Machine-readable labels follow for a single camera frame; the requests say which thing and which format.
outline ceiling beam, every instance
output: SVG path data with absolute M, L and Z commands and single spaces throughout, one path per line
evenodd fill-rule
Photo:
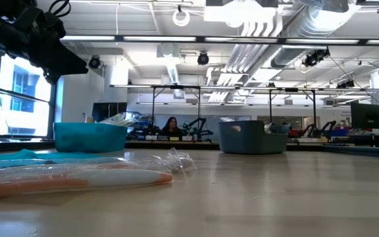
M 378 39 L 370 38 L 286 38 L 286 37 L 223 37 L 223 36 L 153 36 L 153 35 L 75 35 L 65 36 L 63 42 L 121 42 L 121 43 L 213 43 L 253 45 L 312 46 L 379 46 Z

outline plastic bin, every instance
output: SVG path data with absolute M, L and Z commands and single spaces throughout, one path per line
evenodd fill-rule
M 286 150 L 286 134 L 267 134 L 262 121 L 220 122 L 220 150 L 237 154 L 272 154 Z
M 104 153 L 124 149 L 127 127 L 103 123 L 56 122 L 59 152 Z

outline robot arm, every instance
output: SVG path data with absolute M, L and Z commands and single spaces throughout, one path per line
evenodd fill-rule
M 67 5 L 70 7 L 70 3 L 56 0 L 50 10 L 59 2 L 64 3 L 54 13 L 44 13 L 37 8 L 36 0 L 0 0 L 0 51 L 41 67 L 50 84 L 55 84 L 62 75 L 88 72 L 86 62 L 60 42 L 66 32 L 59 17 L 70 9 L 58 13 Z

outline camera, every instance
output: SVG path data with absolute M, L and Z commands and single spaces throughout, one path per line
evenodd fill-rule
M 103 63 L 100 61 L 99 55 L 92 55 L 89 61 L 89 67 L 93 69 L 98 69 L 103 66 Z
M 198 65 L 204 66 L 209 63 L 209 56 L 206 52 L 201 52 L 197 60 Z

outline white wall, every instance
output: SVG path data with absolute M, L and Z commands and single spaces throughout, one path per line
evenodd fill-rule
M 87 74 L 63 76 L 57 84 L 55 122 L 84 122 L 94 103 L 126 102 L 126 88 L 110 88 L 113 67 L 107 66 L 104 78 L 89 70 Z

